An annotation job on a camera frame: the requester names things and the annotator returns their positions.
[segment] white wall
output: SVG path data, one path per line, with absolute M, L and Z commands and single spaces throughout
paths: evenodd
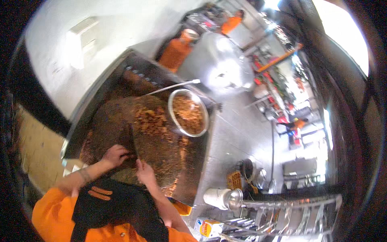
M 126 47 L 136 45 L 152 57 L 161 41 L 177 28 L 187 11 L 206 0 L 48 0 L 35 13 L 26 32 L 31 65 L 41 85 L 70 119 L 75 106 L 103 70 Z M 70 66 L 65 34 L 96 16 L 107 45 L 82 70 Z

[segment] orange pole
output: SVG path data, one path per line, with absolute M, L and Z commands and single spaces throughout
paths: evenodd
M 273 60 L 272 62 L 264 65 L 263 67 L 259 68 L 257 72 L 261 73 L 261 72 L 265 71 L 267 68 L 271 67 L 272 65 L 277 64 L 278 62 L 280 62 L 280 61 L 282 61 L 284 59 L 286 59 L 291 54 L 293 54 L 294 52 L 296 52 L 297 50 L 299 50 L 301 48 L 302 48 L 302 44 L 298 44 L 298 46 L 294 50 L 288 51 L 285 54 L 283 54 L 282 56 L 280 56 L 280 57 L 276 58 L 275 60 Z

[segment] white bucket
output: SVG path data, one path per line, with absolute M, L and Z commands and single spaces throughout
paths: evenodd
M 221 210 L 227 210 L 226 206 L 224 205 L 224 196 L 227 192 L 231 191 L 230 189 L 216 189 L 216 188 L 209 188 L 204 193 L 203 198 L 205 203 L 212 205 L 214 207 L 217 207 Z

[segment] cooked food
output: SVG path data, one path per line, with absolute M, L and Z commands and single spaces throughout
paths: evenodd
M 183 129 L 190 134 L 199 134 L 204 129 L 203 113 L 200 106 L 187 96 L 173 99 L 173 113 Z

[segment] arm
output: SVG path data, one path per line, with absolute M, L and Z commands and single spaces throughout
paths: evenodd
M 59 188 L 66 195 L 78 196 L 81 187 L 121 165 L 128 158 L 125 155 L 127 153 L 129 153 L 127 149 L 116 144 L 106 151 L 99 162 L 65 176 L 54 187 Z
M 136 163 L 138 168 L 137 178 L 148 188 L 164 224 L 176 229 L 177 231 L 191 234 L 190 230 L 180 217 L 179 212 L 157 185 L 152 167 L 147 163 L 142 163 L 140 160 L 136 160 Z

